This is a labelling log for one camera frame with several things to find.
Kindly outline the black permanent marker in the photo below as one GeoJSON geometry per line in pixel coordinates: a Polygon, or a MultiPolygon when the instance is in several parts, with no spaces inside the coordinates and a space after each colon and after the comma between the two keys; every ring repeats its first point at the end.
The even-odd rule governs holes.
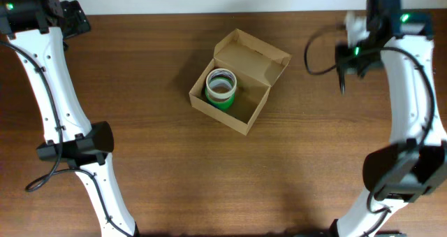
{"type": "Polygon", "coordinates": [[[339,77],[339,87],[342,95],[345,94],[346,91],[346,82],[345,82],[345,75],[346,75],[346,69],[344,67],[339,67],[337,69],[338,77],[339,77]]]}

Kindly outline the brown cardboard box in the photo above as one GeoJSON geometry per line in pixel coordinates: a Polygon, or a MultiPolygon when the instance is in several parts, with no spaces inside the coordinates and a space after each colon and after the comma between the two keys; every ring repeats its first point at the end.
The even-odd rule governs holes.
{"type": "Polygon", "coordinates": [[[215,45],[212,60],[189,91],[191,106],[246,135],[290,60],[287,52],[235,29],[215,45]],[[205,96],[206,77],[218,68],[237,77],[235,100],[228,110],[215,108],[205,96]]]}

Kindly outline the white masking tape roll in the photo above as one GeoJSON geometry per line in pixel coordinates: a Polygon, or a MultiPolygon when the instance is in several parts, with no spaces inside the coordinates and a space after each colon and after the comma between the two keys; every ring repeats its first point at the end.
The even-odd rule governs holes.
{"type": "Polygon", "coordinates": [[[211,99],[226,101],[235,95],[237,77],[228,69],[214,69],[206,77],[205,89],[211,99]]]}

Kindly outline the green tape roll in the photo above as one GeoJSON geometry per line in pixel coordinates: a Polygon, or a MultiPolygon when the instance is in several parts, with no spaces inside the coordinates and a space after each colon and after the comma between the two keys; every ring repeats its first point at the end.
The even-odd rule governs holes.
{"type": "Polygon", "coordinates": [[[205,96],[219,110],[228,110],[235,100],[236,86],[227,78],[213,78],[206,84],[205,96]]]}

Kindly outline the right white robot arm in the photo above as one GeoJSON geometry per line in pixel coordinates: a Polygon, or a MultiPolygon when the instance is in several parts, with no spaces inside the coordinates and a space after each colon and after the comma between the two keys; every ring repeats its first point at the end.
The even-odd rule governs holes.
{"type": "Polygon", "coordinates": [[[389,146],[367,155],[363,190],[332,236],[375,236],[399,209],[431,194],[446,179],[446,130],[437,108],[428,14],[406,12],[401,0],[367,0],[367,14],[345,19],[347,43],[336,48],[336,68],[364,76],[386,71],[392,112],[389,146]]]}

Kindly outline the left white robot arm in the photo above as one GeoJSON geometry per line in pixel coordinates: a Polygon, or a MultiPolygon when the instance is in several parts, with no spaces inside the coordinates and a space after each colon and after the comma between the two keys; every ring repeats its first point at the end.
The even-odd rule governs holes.
{"type": "Polygon", "coordinates": [[[102,236],[139,236],[115,177],[112,129],[87,119],[66,64],[66,40],[90,30],[76,0],[1,0],[2,45],[15,51],[24,67],[43,123],[44,141],[36,151],[53,164],[24,189],[35,192],[55,175],[74,173],[87,190],[102,236]]]}

